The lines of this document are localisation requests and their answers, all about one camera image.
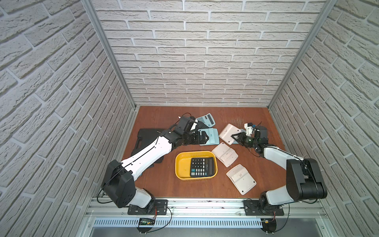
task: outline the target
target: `yellow tray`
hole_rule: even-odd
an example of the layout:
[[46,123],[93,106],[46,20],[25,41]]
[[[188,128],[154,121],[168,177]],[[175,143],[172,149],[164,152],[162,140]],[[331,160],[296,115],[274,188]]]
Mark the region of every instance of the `yellow tray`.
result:
[[[211,177],[197,177],[192,178],[190,176],[191,169],[191,159],[192,158],[205,158],[213,157],[215,161],[215,174]],[[215,154],[210,151],[191,151],[191,152],[182,152],[178,154],[175,158],[175,174],[181,180],[195,180],[195,179],[210,179],[217,174],[217,160]]]

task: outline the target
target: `white brick wall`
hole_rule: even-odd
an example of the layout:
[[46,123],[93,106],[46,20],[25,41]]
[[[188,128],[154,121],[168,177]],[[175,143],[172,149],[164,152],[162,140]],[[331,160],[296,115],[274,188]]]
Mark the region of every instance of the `white brick wall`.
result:
[[319,161],[339,236],[379,234],[378,6],[338,0],[271,110],[286,148]]
[[73,236],[131,107],[80,1],[0,1],[0,28],[0,236]]
[[[234,106],[268,104],[324,4],[322,0],[93,3],[137,104]],[[252,84],[270,86],[254,90]],[[234,89],[233,101],[228,89]],[[182,93],[180,101],[172,102],[172,93]],[[214,101],[201,99],[209,97]]]

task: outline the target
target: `vent grille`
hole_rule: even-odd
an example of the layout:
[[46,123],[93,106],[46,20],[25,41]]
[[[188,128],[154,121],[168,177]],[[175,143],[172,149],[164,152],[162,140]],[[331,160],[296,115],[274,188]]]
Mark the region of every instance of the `vent grille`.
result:
[[[139,217],[96,217],[94,227],[138,227]],[[154,227],[163,227],[170,221],[157,217]],[[167,227],[176,228],[262,228],[259,218],[180,218],[174,217]]]

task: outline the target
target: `black calculator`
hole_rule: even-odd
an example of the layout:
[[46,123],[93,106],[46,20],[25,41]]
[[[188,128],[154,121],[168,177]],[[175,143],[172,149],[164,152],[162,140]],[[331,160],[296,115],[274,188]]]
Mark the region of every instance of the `black calculator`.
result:
[[191,177],[211,177],[214,174],[215,160],[213,157],[191,159],[191,172],[189,173]]

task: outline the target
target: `brown wooden floor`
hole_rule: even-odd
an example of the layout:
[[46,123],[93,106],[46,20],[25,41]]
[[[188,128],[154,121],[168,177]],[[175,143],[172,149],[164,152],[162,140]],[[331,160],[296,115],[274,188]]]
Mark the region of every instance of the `brown wooden floor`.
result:
[[[243,124],[252,122],[267,127],[269,142],[284,149],[282,140],[276,130],[274,122],[267,108],[232,108],[232,107],[162,107],[146,106],[139,109],[128,145],[126,146],[123,159],[130,157],[130,154],[137,141],[137,133],[141,128],[162,128],[167,129],[178,120],[178,116],[189,112],[194,117],[200,117],[211,113],[215,119],[220,133],[224,127],[231,123],[238,128],[243,128]],[[218,173],[215,177],[207,180],[182,181],[175,175],[175,158],[185,151],[211,151],[216,145],[181,146],[164,156],[163,162],[154,164],[153,168],[146,169],[139,177],[135,185],[145,188],[156,197],[191,197],[191,198],[258,198],[260,193],[272,190],[285,185],[285,170],[277,164],[258,158],[241,145],[233,144],[233,148],[238,158],[226,168],[218,160]],[[241,195],[230,179],[226,176],[234,166],[241,164],[256,180],[257,185],[245,195]]]

